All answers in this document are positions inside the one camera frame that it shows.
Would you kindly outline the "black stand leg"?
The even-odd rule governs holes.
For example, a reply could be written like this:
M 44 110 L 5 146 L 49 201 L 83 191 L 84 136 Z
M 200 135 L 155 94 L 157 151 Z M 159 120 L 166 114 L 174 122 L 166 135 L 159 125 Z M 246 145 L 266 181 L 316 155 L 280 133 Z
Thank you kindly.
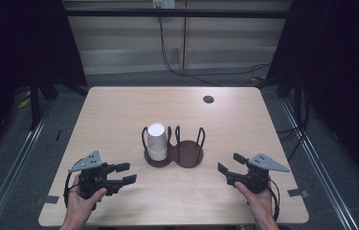
M 35 75 L 32 75 L 30 79 L 30 95 L 32 110 L 31 130 L 34 130 L 38 126 L 41 119 L 38 84 Z
M 302 124 L 302 83 L 299 71 L 295 74 L 294 85 L 294 118 L 300 126 Z

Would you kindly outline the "dark curtain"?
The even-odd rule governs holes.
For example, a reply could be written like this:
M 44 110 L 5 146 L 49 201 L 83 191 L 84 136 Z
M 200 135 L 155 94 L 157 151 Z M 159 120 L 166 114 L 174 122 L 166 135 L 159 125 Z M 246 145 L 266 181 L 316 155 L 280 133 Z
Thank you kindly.
M 292 0 L 267 78 L 301 82 L 359 165 L 359 0 Z
M 51 99 L 56 83 L 87 83 L 64 11 L 62 0 L 0 0 L 0 126 L 20 87 Z

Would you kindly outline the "person's right hand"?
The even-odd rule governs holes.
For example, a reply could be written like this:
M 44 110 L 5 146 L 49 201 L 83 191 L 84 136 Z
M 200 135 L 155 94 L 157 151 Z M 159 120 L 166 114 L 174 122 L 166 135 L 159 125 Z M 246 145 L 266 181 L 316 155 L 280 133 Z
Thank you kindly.
M 235 187 L 246 198 L 256 224 L 269 225 L 274 222 L 272 196 L 267 189 L 259 194 L 254 194 L 241 182 L 236 182 Z

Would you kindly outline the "grey tape piece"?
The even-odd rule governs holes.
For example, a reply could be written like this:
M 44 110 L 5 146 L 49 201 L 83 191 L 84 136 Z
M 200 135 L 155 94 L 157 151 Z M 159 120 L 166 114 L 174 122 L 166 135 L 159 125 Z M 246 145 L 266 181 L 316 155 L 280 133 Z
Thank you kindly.
M 57 204 L 59 200 L 58 196 L 55 195 L 45 195 L 45 196 L 39 196 L 35 199 L 35 204 L 45 204 L 45 203 L 50 203 L 50 204 Z
M 290 197 L 293 196 L 301 196 L 302 198 L 308 197 L 308 192 L 302 189 L 288 190 L 287 193 L 289 194 Z

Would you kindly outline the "white wall outlet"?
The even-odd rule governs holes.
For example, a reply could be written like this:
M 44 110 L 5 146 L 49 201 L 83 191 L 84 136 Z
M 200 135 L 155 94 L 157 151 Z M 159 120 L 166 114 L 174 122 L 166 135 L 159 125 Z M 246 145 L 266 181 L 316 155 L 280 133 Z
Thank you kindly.
M 175 0 L 152 0 L 153 9 L 168 9 L 175 8 Z

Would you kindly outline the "person's left hand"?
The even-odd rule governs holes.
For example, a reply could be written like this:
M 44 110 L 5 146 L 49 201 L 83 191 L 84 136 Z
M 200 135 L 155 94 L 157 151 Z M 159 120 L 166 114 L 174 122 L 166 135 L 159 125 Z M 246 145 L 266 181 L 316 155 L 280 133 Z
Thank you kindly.
M 79 195 L 79 177 L 76 175 L 73 188 L 68 194 L 67 212 L 64 223 L 68 225 L 84 225 L 92 213 L 93 207 L 101 202 L 107 190 L 101 188 L 97 190 L 91 197 L 85 199 Z

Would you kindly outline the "dark brown cup holder rack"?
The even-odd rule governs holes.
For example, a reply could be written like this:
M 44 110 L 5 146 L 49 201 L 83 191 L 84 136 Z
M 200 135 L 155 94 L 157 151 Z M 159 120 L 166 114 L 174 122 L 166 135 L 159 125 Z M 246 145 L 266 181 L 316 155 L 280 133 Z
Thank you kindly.
M 168 157 L 162 161 L 154 161 L 148 155 L 147 150 L 147 126 L 142 130 L 142 144 L 144 147 L 144 157 L 146 162 L 152 167 L 162 168 L 171 162 L 175 162 L 183 168 L 194 168 L 198 166 L 203 159 L 203 146 L 205 143 L 205 130 L 199 128 L 195 141 L 182 140 L 181 128 L 177 126 L 172 130 L 170 126 L 166 127 Z

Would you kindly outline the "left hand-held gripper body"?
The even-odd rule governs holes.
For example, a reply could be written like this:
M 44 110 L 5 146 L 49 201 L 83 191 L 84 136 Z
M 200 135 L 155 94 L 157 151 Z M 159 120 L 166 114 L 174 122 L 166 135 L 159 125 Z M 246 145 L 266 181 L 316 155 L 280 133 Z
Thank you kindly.
M 79 195 L 84 199 L 88 199 L 101 188 L 107 190 L 106 194 L 108 196 L 116 194 L 120 190 L 120 181 L 108 180 L 107 176 L 113 172 L 117 173 L 119 170 L 119 165 L 109 165 L 106 162 L 102 162 L 100 153 L 94 150 L 70 167 L 68 175 L 80 172 L 78 182 Z

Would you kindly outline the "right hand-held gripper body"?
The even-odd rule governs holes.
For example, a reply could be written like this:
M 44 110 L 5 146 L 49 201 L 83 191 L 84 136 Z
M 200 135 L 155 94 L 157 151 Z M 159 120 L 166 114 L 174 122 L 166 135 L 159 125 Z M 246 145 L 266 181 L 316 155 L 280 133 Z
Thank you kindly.
M 268 186 L 270 171 L 289 172 L 284 165 L 263 153 L 258 153 L 256 156 L 248 159 L 249 163 L 245 165 L 248 169 L 247 173 L 230 172 L 230 175 L 226 176 L 228 185 L 234 186 L 236 182 L 241 182 L 252 193 L 259 194 Z

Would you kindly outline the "black horizontal frame bar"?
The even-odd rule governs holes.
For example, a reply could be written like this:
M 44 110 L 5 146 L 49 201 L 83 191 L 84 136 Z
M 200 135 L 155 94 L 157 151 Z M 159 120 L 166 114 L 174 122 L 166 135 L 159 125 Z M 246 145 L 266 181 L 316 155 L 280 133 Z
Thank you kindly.
M 288 11 L 220 11 L 174 9 L 78 9 L 65 10 L 68 16 L 138 16 L 138 17 L 220 17 L 220 18 L 276 18 L 284 19 Z

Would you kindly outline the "metal floor rail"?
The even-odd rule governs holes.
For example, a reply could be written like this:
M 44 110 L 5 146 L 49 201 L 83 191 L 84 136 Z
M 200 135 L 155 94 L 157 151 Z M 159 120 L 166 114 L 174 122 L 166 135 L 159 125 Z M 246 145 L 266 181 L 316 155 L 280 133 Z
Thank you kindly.
M 359 230 L 358 225 L 347 206 L 347 203 L 343 200 L 341 194 L 338 192 L 318 152 L 316 151 L 311 140 L 309 139 L 309 136 L 298 124 L 298 120 L 294 115 L 295 110 L 292 104 L 288 101 L 282 101 L 281 104 L 291 126 L 297 130 L 297 136 L 299 138 L 300 145 L 303 147 L 303 150 L 315 174 L 317 174 L 317 177 L 322 184 L 325 194 L 330 201 L 338 219 L 342 223 L 344 229 Z
M 0 217 L 15 187 L 15 183 L 18 180 L 24 166 L 26 165 L 27 159 L 40 136 L 41 130 L 45 126 L 47 117 L 48 111 L 42 115 L 42 117 L 38 120 L 37 125 L 29 132 L 29 135 L 27 136 L 22 149 L 18 153 L 16 159 L 11 165 L 8 175 L 5 177 L 3 183 L 0 186 Z

